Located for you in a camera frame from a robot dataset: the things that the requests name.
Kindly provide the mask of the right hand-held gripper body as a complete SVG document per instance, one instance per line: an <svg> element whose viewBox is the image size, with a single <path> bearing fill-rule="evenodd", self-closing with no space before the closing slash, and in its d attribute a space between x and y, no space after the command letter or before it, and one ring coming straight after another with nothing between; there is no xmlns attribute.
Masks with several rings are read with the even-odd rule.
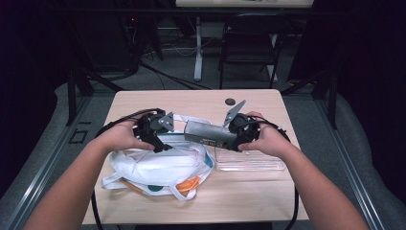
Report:
<svg viewBox="0 0 406 230"><path fill-rule="evenodd" d="M259 137L259 125L252 116L240 113L246 101L243 100L231 108L225 117L223 126L237 136L237 147L241 144L253 142Z"/></svg>

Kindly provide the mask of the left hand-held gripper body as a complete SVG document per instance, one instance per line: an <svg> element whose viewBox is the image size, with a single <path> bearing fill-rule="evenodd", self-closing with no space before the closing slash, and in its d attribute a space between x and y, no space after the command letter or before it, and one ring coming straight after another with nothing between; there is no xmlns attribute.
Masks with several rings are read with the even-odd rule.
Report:
<svg viewBox="0 0 406 230"><path fill-rule="evenodd" d="M172 112L165 111L144 115L133 129L136 137L149 143L155 142L159 134L169 131L174 131L174 118Z"/></svg>

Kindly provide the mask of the white tote bag coloured patches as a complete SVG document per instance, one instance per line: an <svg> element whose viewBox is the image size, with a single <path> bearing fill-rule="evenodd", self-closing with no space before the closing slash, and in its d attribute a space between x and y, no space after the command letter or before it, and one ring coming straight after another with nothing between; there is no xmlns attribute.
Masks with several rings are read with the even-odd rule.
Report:
<svg viewBox="0 0 406 230"><path fill-rule="evenodd" d="M193 199L196 188L212 173L214 157L198 143L186 141L180 130L159 134L170 149L125 149L113 151L108 160L113 173L101 180L103 189L131 188L148 196L174 195Z"/></svg>

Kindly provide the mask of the person's right hand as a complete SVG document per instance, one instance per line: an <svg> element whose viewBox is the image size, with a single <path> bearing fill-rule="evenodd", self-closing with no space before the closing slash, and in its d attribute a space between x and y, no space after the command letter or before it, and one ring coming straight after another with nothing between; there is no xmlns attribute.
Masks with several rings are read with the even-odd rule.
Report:
<svg viewBox="0 0 406 230"><path fill-rule="evenodd" d="M238 149L242 151L259 150L283 159L292 148L291 143L269 125L260 113L251 111L248 116L253 116L256 121L259 121L259 138L250 143L240 144Z"/></svg>

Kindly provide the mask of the person's left hand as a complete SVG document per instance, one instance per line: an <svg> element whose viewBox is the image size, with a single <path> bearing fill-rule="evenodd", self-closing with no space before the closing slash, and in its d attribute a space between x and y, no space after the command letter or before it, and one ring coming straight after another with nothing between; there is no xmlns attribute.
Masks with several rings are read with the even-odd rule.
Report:
<svg viewBox="0 0 406 230"><path fill-rule="evenodd" d="M118 123L97 137L96 142L107 152L127 149L154 150L153 145L134 136L134 126L134 121Z"/></svg>

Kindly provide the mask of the black chair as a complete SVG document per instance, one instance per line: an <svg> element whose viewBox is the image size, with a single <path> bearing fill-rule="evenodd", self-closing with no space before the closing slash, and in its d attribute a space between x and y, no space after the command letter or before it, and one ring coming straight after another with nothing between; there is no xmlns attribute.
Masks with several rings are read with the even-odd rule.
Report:
<svg viewBox="0 0 406 230"><path fill-rule="evenodd" d="M273 67L269 87L273 86L279 64L282 41L290 29L289 20L276 14L240 13L224 24L218 71L223 87L224 65Z"/></svg>

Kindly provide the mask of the black metal stand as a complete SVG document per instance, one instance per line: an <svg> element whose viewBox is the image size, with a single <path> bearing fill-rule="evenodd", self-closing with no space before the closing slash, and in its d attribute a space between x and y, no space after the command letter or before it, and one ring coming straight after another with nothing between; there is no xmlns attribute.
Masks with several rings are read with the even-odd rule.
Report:
<svg viewBox="0 0 406 230"><path fill-rule="evenodd" d="M123 91L124 89L115 83L103 78L101 75L89 68L71 68L67 72L67 94L68 94L68 121L67 126L70 126L78 115L77 92L85 97L92 97L95 89L90 83L90 80L97 81L115 92Z"/></svg>
<svg viewBox="0 0 406 230"><path fill-rule="evenodd" d="M327 104L327 120L331 126L336 129L336 100L337 100L337 81L338 75L336 70L323 70L319 73L307 78L305 80L299 80L292 86L284 89L282 94L284 96L293 94L297 90L305 87L311 82L316 82L316 85L311 92L311 97L314 100L321 100L326 94L328 94Z"/></svg>

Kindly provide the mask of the white table leg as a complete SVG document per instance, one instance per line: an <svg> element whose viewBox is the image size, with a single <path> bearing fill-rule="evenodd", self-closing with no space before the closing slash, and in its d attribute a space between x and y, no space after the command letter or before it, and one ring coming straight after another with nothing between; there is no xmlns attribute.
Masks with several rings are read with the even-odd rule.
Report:
<svg viewBox="0 0 406 230"><path fill-rule="evenodd" d="M203 57L202 57L201 21L199 17L197 17L195 21L195 36L196 36L196 57L193 79L195 81L201 81Z"/></svg>

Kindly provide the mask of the dark equipment with red light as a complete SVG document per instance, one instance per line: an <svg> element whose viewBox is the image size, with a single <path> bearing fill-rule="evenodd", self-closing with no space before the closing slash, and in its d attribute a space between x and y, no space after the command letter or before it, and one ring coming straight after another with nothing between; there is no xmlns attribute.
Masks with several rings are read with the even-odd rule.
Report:
<svg viewBox="0 0 406 230"><path fill-rule="evenodd" d="M81 19L82 39L93 67L102 72L126 72L137 69L117 15L88 14Z"/></svg>

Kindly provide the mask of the aluminium floor rail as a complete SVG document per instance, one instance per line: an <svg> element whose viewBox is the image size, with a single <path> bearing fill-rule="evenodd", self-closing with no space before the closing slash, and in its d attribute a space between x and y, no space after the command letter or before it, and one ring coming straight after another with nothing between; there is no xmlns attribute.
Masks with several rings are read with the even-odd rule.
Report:
<svg viewBox="0 0 406 230"><path fill-rule="evenodd" d="M47 190L93 137L99 125L90 118L94 98L79 99L78 112L67 126L59 103L27 162L0 199L0 230L21 230L28 215Z"/></svg>
<svg viewBox="0 0 406 230"><path fill-rule="evenodd" d="M337 129L334 129L330 123L327 115L327 106L320 100L316 100L315 105L319 114L322 116L322 121L327 128L336 148L338 149L338 157L344 168L344 172L349 181L351 189L356 197L357 203L362 210L367 224L371 230L386 230L380 216L377 214L376 209L372 203L371 197L364 186L357 169L355 168L349 152L345 147L343 140Z"/></svg>

